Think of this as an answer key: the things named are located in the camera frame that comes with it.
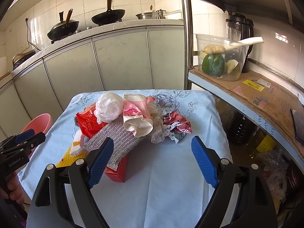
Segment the person's left hand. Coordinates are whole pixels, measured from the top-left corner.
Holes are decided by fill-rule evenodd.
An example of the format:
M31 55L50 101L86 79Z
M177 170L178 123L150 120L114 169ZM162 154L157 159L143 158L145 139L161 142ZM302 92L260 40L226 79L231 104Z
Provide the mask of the person's left hand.
M24 194L16 171L12 173L12 178L8 181L7 188L9 190L9 194L1 189L1 197L3 199L10 199L18 204L24 203Z

